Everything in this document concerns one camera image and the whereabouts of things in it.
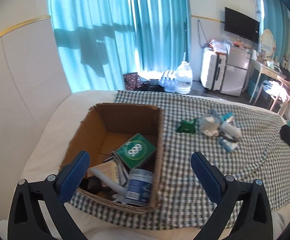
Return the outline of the white printed sachet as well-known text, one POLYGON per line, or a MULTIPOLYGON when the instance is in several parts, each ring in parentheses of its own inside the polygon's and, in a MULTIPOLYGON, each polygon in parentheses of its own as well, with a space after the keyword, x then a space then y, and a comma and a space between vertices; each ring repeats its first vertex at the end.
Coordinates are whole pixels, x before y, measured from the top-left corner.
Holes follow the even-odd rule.
POLYGON ((219 143, 227 153, 232 153, 238 146, 237 142, 229 140, 225 137, 220 137, 219 143))

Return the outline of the wooden chair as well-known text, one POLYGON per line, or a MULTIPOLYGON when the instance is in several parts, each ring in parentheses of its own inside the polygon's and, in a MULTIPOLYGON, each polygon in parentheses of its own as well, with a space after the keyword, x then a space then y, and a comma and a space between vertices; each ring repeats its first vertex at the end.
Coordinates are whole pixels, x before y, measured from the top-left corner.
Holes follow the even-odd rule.
POLYGON ((276 104, 279 104, 279 110, 277 114, 283 116, 290 103, 290 82, 283 79, 281 76, 277 76, 279 85, 273 86, 272 90, 274 94, 271 96, 273 102, 270 107, 270 111, 273 111, 276 104))

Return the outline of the teal blister pill pack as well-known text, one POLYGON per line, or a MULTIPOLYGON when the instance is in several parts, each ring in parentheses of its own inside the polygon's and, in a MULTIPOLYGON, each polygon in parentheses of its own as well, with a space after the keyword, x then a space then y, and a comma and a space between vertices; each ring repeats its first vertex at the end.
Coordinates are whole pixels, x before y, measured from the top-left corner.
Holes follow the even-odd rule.
POLYGON ((236 127, 234 114, 232 112, 228 112, 227 114, 222 116, 222 127, 236 127))

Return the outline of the grey-blue ointment tube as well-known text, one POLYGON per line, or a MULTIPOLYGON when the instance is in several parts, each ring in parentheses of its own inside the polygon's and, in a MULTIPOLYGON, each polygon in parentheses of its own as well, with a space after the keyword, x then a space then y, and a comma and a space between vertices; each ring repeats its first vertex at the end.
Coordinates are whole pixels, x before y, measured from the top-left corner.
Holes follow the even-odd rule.
POLYGON ((210 110, 210 113, 211 113, 211 115, 213 115, 218 120, 219 123, 222 123, 222 118, 221 118, 221 116, 219 115, 219 113, 217 112, 217 110, 215 108, 212 108, 210 110))

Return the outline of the crumpled white gauze cloth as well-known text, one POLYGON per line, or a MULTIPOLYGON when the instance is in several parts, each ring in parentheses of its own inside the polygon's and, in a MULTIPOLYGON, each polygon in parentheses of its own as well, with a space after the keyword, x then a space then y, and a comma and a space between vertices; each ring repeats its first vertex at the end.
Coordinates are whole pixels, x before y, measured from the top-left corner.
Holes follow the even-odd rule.
POLYGON ((204 115, 201 118, 200 131, 208 137, 219 135, 220 123, 213 115, 204 115))

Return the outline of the white tube in box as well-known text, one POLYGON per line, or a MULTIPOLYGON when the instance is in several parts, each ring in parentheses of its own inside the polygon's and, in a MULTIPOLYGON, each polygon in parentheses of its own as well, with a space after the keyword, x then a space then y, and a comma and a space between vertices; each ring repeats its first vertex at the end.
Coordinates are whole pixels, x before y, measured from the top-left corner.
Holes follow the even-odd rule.
POLYGON ((111 178, 109 178, 106 174, 104 174, 101 170, 97 169, 96 167, 90 167, 88 172, 92 172, 94 176, 100 179, 103 183, 105 183, 109 188, 116 192, 116 199, 114 202, 121 202, 123 203, 125 200, 125 195, 127 189, 122 187, 118 183, 115 183, 111 178))

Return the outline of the oval white mirror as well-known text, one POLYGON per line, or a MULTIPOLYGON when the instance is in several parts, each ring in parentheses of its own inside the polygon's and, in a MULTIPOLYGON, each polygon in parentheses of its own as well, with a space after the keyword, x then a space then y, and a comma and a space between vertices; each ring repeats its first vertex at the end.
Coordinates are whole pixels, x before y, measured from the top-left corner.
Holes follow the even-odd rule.
POLYGON ((260 36, 261 49, 266 53, 266 57, 274 57, 276 51, 276 41, 270 29, 265 29, 260 36))

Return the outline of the green plastic wrapper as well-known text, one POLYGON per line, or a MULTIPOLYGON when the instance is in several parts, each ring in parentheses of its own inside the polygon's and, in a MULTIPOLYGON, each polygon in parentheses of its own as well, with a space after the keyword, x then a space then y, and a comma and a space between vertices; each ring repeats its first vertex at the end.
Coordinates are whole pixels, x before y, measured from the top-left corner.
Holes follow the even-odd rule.
POLYGON ((192 119, 190 121, 181 120, 180 126, 176 129, 177 133, 187 133, 187 134, 195 134, 196 133, 196 119, 192 119))

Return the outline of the white hard-shell suitcase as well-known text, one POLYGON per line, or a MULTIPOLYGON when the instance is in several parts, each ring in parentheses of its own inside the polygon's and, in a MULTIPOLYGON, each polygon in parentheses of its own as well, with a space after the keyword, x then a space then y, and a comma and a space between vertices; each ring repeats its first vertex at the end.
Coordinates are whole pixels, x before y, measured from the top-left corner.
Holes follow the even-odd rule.
POLYGON ((226 60, 225 54, 204 50, 200 81, 206 90, 221 90, 226 60))

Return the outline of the blue labelled white jar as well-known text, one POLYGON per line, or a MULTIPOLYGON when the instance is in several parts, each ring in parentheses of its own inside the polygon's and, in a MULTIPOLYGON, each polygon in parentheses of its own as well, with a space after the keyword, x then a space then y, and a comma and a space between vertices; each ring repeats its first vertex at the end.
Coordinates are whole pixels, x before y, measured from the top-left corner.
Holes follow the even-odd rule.
POLYGON ((135 168, 129 173, 125 201, 134 206, 147 207, 150 202, 153 173, 135 168))

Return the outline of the teal right curtain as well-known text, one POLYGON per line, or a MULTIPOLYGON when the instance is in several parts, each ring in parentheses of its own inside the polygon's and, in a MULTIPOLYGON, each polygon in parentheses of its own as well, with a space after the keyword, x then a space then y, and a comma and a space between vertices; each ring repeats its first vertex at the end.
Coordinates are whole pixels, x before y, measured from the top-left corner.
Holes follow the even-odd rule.
POLYGON ((282 63, 287 52, 289 18, 288 9, 282 0, 263 0, 264 29, 270 29, 276 41, 275 55, 282 63))

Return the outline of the large clear water jug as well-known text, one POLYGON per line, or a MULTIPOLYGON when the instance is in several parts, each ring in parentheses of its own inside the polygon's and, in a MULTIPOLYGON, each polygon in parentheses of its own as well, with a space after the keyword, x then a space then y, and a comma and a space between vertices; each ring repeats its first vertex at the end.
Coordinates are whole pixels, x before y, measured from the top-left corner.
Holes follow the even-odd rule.
POLYGON ((186 56, 184 52, 182 62, 175 73, 175 91, 178 94, 189 94, 193 83, 193 72, 190 63, 186 61, 186 56))

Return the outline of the pack of small water bottles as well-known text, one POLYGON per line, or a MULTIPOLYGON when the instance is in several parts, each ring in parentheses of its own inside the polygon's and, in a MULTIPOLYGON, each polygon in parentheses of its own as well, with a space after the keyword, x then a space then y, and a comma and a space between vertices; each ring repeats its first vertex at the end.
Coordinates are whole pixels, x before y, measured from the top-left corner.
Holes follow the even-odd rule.
POLYGON ((176 81, 175 81, 175 73, 173 70, 166 70, 160 80, 159 85, 164 88, 166 93, 175 93, 176 92, 176 81))

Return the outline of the dark patterned bag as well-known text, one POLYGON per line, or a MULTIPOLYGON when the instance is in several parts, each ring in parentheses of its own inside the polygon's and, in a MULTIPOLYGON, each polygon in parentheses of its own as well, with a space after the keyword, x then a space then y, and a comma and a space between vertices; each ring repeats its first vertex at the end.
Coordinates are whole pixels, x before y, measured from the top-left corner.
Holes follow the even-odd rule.
POLYGON ((137 72, 123 74, 123 79, 126 90, 135 90, 144 84, 137 72))

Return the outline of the black wall television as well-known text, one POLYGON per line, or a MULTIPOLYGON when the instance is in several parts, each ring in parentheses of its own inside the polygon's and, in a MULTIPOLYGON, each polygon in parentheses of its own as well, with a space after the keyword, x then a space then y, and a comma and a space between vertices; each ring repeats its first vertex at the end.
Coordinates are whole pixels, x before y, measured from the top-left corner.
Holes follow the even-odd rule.
POLYGON ((225 7, 224 31, 248 39, 253 43, 258 43, 259 26, 260 22, 257 20, 241 12, 225 7))

